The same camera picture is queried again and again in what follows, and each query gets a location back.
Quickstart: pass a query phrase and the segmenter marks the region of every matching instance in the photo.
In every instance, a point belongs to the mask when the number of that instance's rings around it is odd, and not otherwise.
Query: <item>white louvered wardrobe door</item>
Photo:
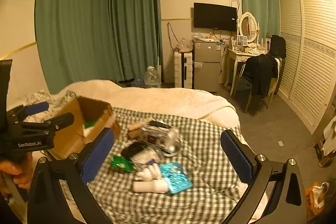
[[[286,40],[286,64],[280,89],[288,97],[293,86],[301,47],[300,0],[279,0],[280,36]]]
[[[335,86],[335,0],[302,0],[303,47],[291,101],[315,129]]]

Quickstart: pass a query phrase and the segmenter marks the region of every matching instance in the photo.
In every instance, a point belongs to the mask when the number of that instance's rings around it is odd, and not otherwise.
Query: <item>person's hand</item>
[[[33,177],[33,167],[32,167],[33,156],[31,152],[26,153],[26,158],[21,162],[21,164],[13,163],[9,160],[0,161],[0,171],[13,175],[13,181],[20,188],[29,189]],[[0,192],[10,193],[2,175],[0,172]]]

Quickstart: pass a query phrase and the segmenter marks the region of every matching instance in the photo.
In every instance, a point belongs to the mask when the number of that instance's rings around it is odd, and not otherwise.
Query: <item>bed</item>
[[[122,128],[121,138],[115,142],[95,181],[88,184],[114,223],[221,223],[245,192],[247,185],[239,181],[219,143],[225,128],[232,129],[246,143],[236,111],[226,99],[202,90],[122,88],[111,81],[91,80],[71,84],[53,96],[44,92],[32,94],[17,104],[49,101],[48,113],[31,117],[41,121],[74,94],[109,102]],[[108,165],[111,155],[119,155],[127,146],[126,125],[149,115],[184,132],[184,149],[172,160],[180,162],[193,181],[190,190],[175,195],[136,194],[131,190],[133,175]],[[34,158],[39,157],[41,154],[35,152]],[[84,221],[66,185],[63,188],[74,216]],[[251,221],[260,218],[266,203],[264,195]]]

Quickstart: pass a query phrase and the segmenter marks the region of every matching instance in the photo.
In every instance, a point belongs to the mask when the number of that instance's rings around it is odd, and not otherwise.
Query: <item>clear plastic jug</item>
[[[149,66],[147,68],[147,71],[144,75],[144,82],[150,88],[159,88],[161,86],[160,75],[154,67]]]

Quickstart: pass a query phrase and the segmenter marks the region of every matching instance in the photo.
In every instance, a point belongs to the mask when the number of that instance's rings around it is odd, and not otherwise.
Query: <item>metal bolt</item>
[[[78,154],[77,153],[71,153],[70,155],[69,155],[69,159],[71,159],[71,160],[75,160],[75,159],[77,159],[78,158]]]
[[[296,165],[296,161],[294,159],[289,159],[288,162],[290,165]]]
[[[266,156],[263,155],[263,154],[259,154],[259,155],[257,155],[257,159],[260,160],[260,161],[265,161],[266,160]]]
[[[46,157],[42,157],[39,159],[39,163],[43,164],[47,161],[47,158]]]

